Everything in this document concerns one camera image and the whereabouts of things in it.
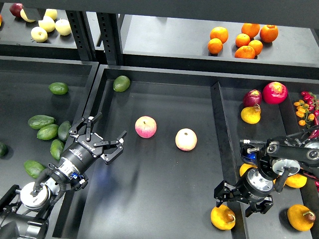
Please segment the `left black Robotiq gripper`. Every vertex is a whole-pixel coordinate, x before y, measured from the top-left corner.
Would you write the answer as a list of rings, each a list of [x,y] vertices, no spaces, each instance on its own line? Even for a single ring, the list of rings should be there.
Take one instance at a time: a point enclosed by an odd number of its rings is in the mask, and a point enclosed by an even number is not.
[[[123,153],[126,131],[116,139],[106,141],[97,133],[92,133],[94,124],[101,118],[101,112],[94,117],[82,117],[68,131],[76,140],[62,153],[61,159],[71,163],[78,173],[84,173],[98,157],[102,158],[106,165],[110,165]],[[85,127],[84,134],[80,135],[79,132],[83,127]]]

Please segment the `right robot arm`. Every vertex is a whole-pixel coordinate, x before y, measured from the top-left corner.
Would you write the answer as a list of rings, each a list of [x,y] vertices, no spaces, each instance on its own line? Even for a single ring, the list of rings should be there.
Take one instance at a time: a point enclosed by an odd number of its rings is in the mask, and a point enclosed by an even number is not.
[[[247,204],[245,216],[267,213],[273,206],[271,193],[282,192],[288,177],[301,174],[319,178],[319,138],[312,133],[318,126],[286,136],[259,141],[240,140],[240,156],[251,167],[236,185],[222,181],[214,189],[216,206],[225,202]]]

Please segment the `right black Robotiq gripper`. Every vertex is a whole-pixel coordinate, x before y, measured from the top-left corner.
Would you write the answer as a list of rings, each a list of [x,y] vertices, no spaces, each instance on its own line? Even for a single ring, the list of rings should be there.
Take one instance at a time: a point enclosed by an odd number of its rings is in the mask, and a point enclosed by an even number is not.
[[[235,186],[223,180],[214,189],[214,199],[217,200],[216,206],[220,207],[224,202],[237,201],[240,193],[244,199],[249,201],[245,217],[253,213],[266,214],[273,206],[273,198],[269,195],[273,187],[274,182],[262,177],[257,168],[249,168]]]

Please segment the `yellow pear under arm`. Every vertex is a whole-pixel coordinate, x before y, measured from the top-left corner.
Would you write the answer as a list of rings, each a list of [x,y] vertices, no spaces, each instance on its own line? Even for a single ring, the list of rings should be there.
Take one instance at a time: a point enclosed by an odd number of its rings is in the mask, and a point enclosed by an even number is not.
[[[300,174],[295,174],[289,176],[284,183],[284,186],[289,186],[291,188],[301,188],[306,185],[307,177]]]

